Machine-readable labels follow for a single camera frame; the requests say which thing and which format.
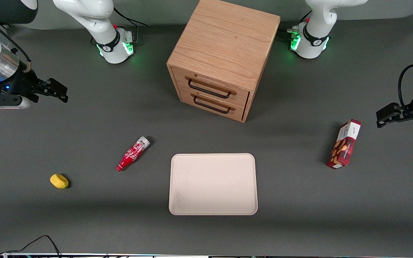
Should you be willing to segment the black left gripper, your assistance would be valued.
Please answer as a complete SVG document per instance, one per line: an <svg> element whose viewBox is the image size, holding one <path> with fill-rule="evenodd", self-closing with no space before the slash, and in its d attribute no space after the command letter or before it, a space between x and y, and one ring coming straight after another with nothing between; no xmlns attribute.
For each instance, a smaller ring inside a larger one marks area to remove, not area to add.
<svg viewBox="0 0 413 258"><path fill-rule="evenodd" d="M399 88L399 104L393 102L376 112L377 128L383 128L387 124L401 123L413 120L413 98L410 103L404 104L402 89Z"/></svg>

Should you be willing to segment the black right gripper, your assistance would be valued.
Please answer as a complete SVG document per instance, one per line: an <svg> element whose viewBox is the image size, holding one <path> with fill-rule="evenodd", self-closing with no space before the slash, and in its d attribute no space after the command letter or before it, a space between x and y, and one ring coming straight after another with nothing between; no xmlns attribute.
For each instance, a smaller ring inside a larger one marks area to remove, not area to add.
<svg viewBox="0 0 413 258"><path fill-rule="evenodd" d="M39 95L54 97L63 103L68 101L67 87L53 78L40 81L32 72L23 75L16 71L0 81L0 108L29 108L31 104L38 103Z"/></svg>

